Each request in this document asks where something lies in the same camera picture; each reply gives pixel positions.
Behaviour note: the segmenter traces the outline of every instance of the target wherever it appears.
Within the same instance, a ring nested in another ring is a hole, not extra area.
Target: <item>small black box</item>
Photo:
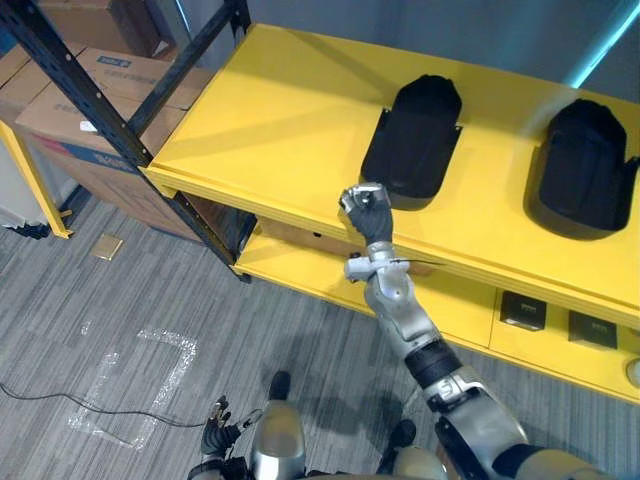
[[[579,312],[569,312],[569,341],[593,347],[618,348],[616,324]]]
[[[544,328],[546,316],[545,302],[519,293],[504,292],[502,294],[501,322],[536,331]]]

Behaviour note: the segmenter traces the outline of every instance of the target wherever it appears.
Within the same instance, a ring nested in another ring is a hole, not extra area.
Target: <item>cable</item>
[[[88,400],[84,398],[77,397],[70,393],[50,393],[48,395],[37,395],[37,396],[27,396],[20,395],[7,387],[4,383],[0,382],[0,389],[9,397],[14,398],[16,400],[46,400],[48,398],[57,398],[64,397],[68,400],[71,400],[77,405],[80,405],[82,408],[86,408],[95,413],[100,413],[102,415],[144,415],[146,417],[154,418],[162,423],[169,425],[170,427],[176,428],[198,428],[205,425],[205,422],[202,423],[181,423],[177,422],[171,418],[164,417],[162,415],[156,415],[155,413],[145,412],[142,410],[105,410],[103,408],[97,407]]]
[[[429,260],[416,260],[416,259],[411,259],[411,258],[395,258],[395,259],[391,260],[391,262],[393,262],[393,263],[400,263],[400,262],[425,263],[427,265],[435,265],[435,266],[438,266],[438,267],[446,267],[446,264],[444,264],[444,263],[431,262]]]

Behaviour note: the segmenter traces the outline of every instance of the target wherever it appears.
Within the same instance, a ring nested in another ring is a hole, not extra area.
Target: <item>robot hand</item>
[[[365,238],[367,246],[376,242],[391,243],[391,202],[381,184],[354,185],[342,192],[339,203],[353,226]]]
[[[223,395],[216,401],[202,432],[200,451],[209,459],[224,459],[242,432],[262,416],[262,410],[253,410],[239,422],[227,425],[231,417],[228,407],[229,403]]]

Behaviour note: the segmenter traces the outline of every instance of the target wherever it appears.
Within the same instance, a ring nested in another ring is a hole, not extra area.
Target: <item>cardboard box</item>
[[[78,61],[111,104],[129,119],[169,64],[157,60],[88,48]],[[194,69],[183,80],[142,135],[157,153],[211,78]],[[98,198],[117,205],[129,216],[159,230],[199,241],[144,180],[100,135],[83,132],[85,117],[50,84],[16,120],[20,132],[53,163]]]
[[[352,255],[366,255],[367,249],[362,245],[336,240],[317,232],[287,225],[262,216],[258,216],[258,223],[266,235],[300,245],[301,247],[339,255],[344,257],[345,261]],[[416,275],[426,276],[433,273],[434,269],[427,264],[412,263],[409,271]]]
[[[77,56],[84,46],[67,43]],[[0,120],[13,127],[31,101],[51,83],[49,76],[17,45],[0,59]]]
[[[41,0],[66,41],[151,57],[160,36],[143,0]]]

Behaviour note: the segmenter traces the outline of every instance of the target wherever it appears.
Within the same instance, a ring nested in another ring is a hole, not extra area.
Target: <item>shelf board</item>
[[[640,404],[640,389],[625,374],[627,363],[640,356],[639,334],[618,325],[617,349],[582,345],[569,341],[568,319],[568,310],[556,305],[547,306],[546,326],[537,332],[495,318],[489,349],[521,365]]]
[[[364,301],[364,284],[344,278],[345,261],[267,236],[258,225],[234,269],[373,315]],[[447,340],[640,404],[640,390],[631,386],[623,370],[639,343],[630,329],[619,327],[618,350],[585,347],[567,340],[563,308],[549,305],[547,327],[529,332],[499,321],[499,292],[493,287],[443,271],[413,280],[418,301]]]
[[[373,316],[363,282],[344,277],[346,259],[264,235],[251,235],[234,269]],[[435,271],[414,276],[416,296],[443,336],[463,346],[488,347],[496,289]]]
[[[283,223],[361,239],[338,214],[358,181],[382,107],[425,73],[453,80],[460,139],[427,207],[394,211],[409,258],[628,326],[640,327],[640,182],[627,227],[577,241],[530,219],[529,167],[549,120],[576,98],[606,105],[640,152],[640,106],[540,79],[378,45],[252,26],[147,169],[178,189]]]

